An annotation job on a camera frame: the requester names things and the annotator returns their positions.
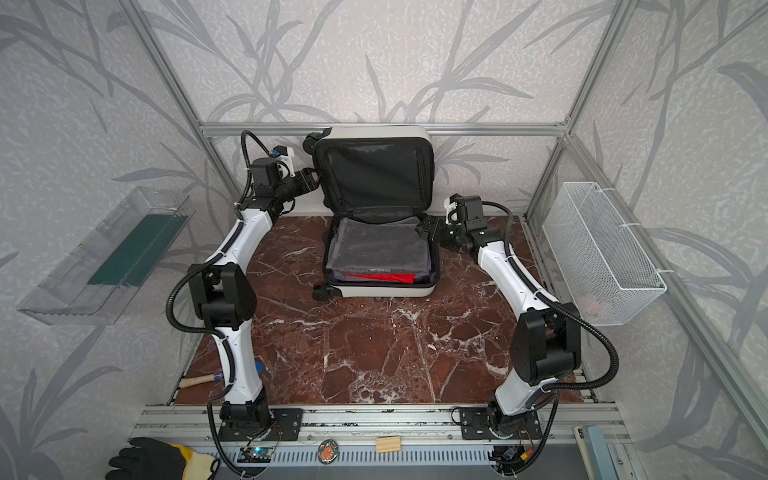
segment suitcase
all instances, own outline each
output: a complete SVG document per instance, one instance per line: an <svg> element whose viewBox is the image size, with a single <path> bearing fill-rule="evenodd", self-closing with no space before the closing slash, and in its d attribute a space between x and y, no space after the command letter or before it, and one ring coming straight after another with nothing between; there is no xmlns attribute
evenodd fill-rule
<svg viewBox="0 0 768 480"><path fill-rule="evenodd" d="M355 281L339 278L326 268L329 249L343 219L384 225L427 216L435 179L435 155L427 131L416 125L332 127L307 135L303 147L312 155L325 196L323 203L333 211L333 221L323 238L324 283L314 286L312 297L327 300L331 296L432 293L440 277L439 249L432 239L425 240L429 265L413 283Z"/></svg>

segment marble surface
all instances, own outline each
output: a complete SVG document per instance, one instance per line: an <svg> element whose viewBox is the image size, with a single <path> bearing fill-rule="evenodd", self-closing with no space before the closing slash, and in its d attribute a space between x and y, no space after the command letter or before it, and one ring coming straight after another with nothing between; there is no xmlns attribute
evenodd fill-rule
<svg viewBox="0 0 768 480"><path fill-rule="evenodd" d="M258 295L253 349L271 404L487 402L511 368L515 316L469 255L441 249L441 279L426 298L310 296L322 281L328 217L280 219L261 242L247 276ZM491 219L504 229L505 217ZM522 227L512 245L535 276ZM220 369L214 341L200 343L187 376ZM179 391L199 405L222 382ZM580 402L578 392L562 401Z"/></svg>

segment red cloth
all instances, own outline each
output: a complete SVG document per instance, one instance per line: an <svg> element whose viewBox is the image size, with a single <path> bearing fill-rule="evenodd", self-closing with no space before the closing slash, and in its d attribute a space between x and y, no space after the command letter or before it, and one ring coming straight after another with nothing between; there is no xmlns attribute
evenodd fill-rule
<svg viewBox="0 0 768 480"><path fill-rule="evenodd" d="M416 278L415 273L374 273L373 275L351 275L357 278L370 278L371 280L384 280L386 282L413 283Z"/></svg>

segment black glove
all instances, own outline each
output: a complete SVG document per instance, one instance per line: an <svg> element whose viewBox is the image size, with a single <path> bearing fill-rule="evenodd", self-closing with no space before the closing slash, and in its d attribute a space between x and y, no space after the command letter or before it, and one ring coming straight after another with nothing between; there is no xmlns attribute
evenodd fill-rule
<svg viewBox="0 0 768 480"><path fill-rule="evenodd" d="M214 457L181 445L146 437L129 443L134 448L110 459L109 465L119 470L107 473L106 480L207 480L219 466Z"/></svg>

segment round sticker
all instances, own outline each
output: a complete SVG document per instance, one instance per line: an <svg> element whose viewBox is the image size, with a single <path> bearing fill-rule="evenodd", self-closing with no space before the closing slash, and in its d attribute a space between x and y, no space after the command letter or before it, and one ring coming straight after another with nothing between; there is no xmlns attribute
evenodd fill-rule
<svg viewBox="0 0 768 480"><path fill-rule="evenodd" d="M317 449L317 459L323 465L328 465L339 456L339 445L333 440L325 440Z"/></svg>

